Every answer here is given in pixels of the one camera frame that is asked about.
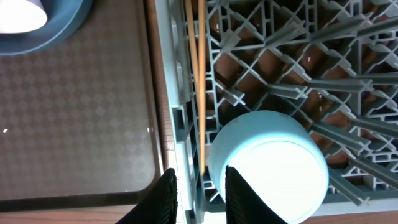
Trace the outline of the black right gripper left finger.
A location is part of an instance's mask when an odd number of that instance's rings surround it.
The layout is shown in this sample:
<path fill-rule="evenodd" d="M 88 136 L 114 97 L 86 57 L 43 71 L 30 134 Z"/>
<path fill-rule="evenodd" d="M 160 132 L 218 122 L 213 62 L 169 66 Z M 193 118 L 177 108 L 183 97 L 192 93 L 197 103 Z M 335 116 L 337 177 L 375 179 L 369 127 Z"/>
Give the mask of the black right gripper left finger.
<path fill-rule="evenodd" d="M 116 224 L 176 224 L 177 178 L 173 168 L 167 169 L 144 200 L 139 202 Z"/>

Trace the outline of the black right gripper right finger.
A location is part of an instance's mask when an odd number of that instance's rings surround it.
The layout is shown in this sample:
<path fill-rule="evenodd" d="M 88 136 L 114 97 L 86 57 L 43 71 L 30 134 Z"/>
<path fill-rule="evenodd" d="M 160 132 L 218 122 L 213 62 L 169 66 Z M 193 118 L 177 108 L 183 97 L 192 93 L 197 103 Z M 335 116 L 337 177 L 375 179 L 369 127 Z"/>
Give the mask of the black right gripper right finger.
<path fill-rule="evenodd" d="M 287 224 L 231 166 L 226 166 L 225 204 L 227 224 Z"/>

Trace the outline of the wooden chopstick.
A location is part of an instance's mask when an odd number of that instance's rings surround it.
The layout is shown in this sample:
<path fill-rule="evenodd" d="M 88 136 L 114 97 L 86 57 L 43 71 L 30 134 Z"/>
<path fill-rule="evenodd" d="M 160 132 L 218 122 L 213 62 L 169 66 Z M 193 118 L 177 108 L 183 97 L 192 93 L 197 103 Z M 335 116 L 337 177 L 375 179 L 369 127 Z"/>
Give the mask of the wooden chopstick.
<path fill-rule="evenodd" d="M 193 12 L 192 12 L 192 1 L 185 0 L 185 12 L 187 18 L 187 27 L 188 27 L 188 36 L 189 36 L 189 45 L 190 45 L 190 57 L 191 57 L 191 65 L 193 72 L 193 79 L 195 84 L 195 94 L 197 103 L 200 102 L 199 97 L 199 79 L 198 79 L 198 55 L 197 55 L 197 45 L 195 38 L 195 28 L 193 21 Z"/>
<path fill-rule="evenodd" d="M 206 2 L 198 1 L 198 71 L 199 71 L 199 125 L 200 125 L 200 160 L 201 175 L 205 173 L 205 125 L 206 125 L 206 104 L 205 104 L 205 76 L 206 76 Z"/>

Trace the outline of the light blue cup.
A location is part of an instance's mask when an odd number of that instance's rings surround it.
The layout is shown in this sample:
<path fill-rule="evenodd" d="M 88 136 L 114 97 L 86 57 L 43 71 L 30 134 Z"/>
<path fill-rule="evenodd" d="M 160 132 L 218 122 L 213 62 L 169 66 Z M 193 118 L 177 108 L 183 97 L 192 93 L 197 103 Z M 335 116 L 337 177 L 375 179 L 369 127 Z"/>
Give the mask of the light blue cup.
<path fill-rule="evenodd" d="M 326 160 L 305 128 L 276 111 L 243 114 L 216 135 L 208 169 L 222 199 L 228 166 L 287 223 L 302 223 L 312 216 L 329 182 Z"/>

